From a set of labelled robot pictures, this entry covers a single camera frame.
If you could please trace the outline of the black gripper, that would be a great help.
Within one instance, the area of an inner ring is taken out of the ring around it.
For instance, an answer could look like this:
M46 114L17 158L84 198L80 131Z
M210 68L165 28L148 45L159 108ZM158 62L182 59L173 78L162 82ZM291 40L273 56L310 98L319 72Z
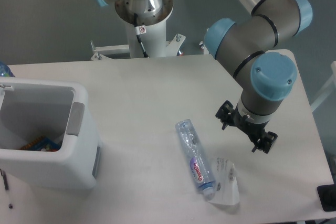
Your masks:
M265 131L267 122L256 123L252 117L241 114L238 105L234 109L228 100L220 106L215 116L222 123L222 130L227 126L234 126L244 132L254 144L251 150L253 153L259 150L268 154L278 138L276 133Z

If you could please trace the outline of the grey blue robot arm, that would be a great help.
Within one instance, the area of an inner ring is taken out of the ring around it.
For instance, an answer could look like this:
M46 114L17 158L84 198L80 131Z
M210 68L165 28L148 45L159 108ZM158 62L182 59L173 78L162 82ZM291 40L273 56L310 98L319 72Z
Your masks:
M132 58L175 56L166 42L165 22L172 0L97 0L114 4L127 29ZM277 139L265 126L290 93L297 77L294 62L273 52L280 42L298 35L313 17L308 0L239 0L251 14L237 24L229 18L215 22L204 36L204 46L242 87L237 105L229 101L216 117L223 126L244 132L256 150L268 153Z

